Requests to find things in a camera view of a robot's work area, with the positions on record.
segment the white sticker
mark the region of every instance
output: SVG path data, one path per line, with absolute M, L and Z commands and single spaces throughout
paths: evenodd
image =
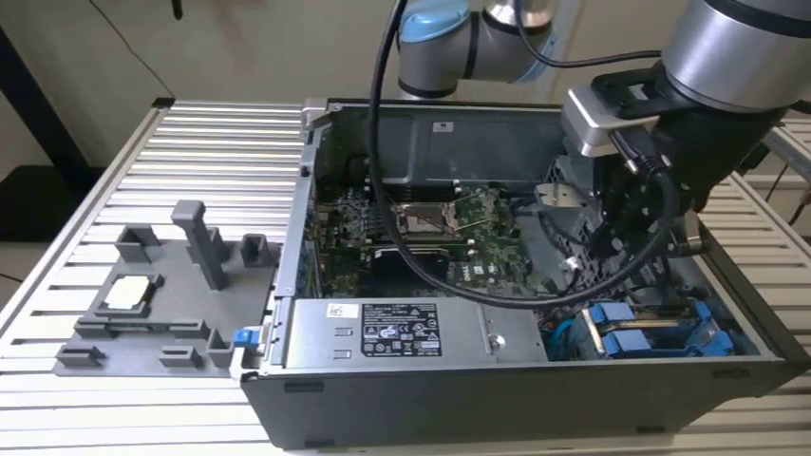
M 327 304 L 327 318 L 358 318 L 361 306 L 331 302 Z
M 434 132 L 435 133 L 453 133 L 454 132 L 454 122 L 434 122 Z

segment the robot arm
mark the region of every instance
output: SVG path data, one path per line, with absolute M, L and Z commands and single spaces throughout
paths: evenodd
M 489 0 L 482 11 L 469 0 L 410 2 L 399 34 L 399 86 L 405 98 L 441 99 L 463 79 L 526 82 L 545 66 L 525 48 L 515 16 L 530 42 L 549 47 L 553 12 L 547 0 Z
M 699 212 L 713 187 L 809 89 L 811 2 L 693 0 L 662 61 L 605 74 L 569 93 L 562 122 L 570 152 L 623 155 L 595 160 L 606 222 L 647 227 L 657 215 L 654 198 L 642 204 L 653 216 L 622 210 L 629 200 L 646 198 L 627 190 L 645 188 L 645 181 L 631 176 L 639 168 L 627 156 L 633 144 L 618 137 L 633 129 L 650 132 L 681 184 L 681 212 Z

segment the aluminum table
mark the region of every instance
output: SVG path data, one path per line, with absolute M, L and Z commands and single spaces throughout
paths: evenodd
M 118 259 L 112 242 L 126 223 L 149 222 L 161 238 L 182 238 L 171 224 L 171 208 L 178 199 L 195 199 L 206 202 L 206 221 L 226 238 L 263 233 L 273 241 L 283 240 L 302 146 L 301 109 L 281 104 L 177 102 L 150 111 L 0 313 L 4 454 L 285 454 L 267 441 L 235 380 L 78 378 L 50 372 L 74 322 Z M 738 176 L 718 186 L 701 218 L 811 350 L 811 249 Z M 811 454 L 811 375 L 767 397 L 726 403 L 673 437 L 366 451 L 587 453 Z

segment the cable connector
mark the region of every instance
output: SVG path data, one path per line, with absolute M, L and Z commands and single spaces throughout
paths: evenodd
M 671 167 L 671 160 L 661 154 L 647 129 L 638 125 L 609 134 L 625 157 L 625 165 L 634 174 L 650 176 Z

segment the motherboard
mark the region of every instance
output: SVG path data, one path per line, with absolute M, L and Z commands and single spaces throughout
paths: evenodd
M 502 192 L 487 185 L 457 186 L 451 200 L 393 199 L 391 209 L 398 231 L 434 276 L 490 295 L 530 297 L 547 293 L 545 278 L 534 271 Z M 350 188 L 318 204 L 317 212 L 323 297 L 446 295 L 409 268 L 367 192 Z

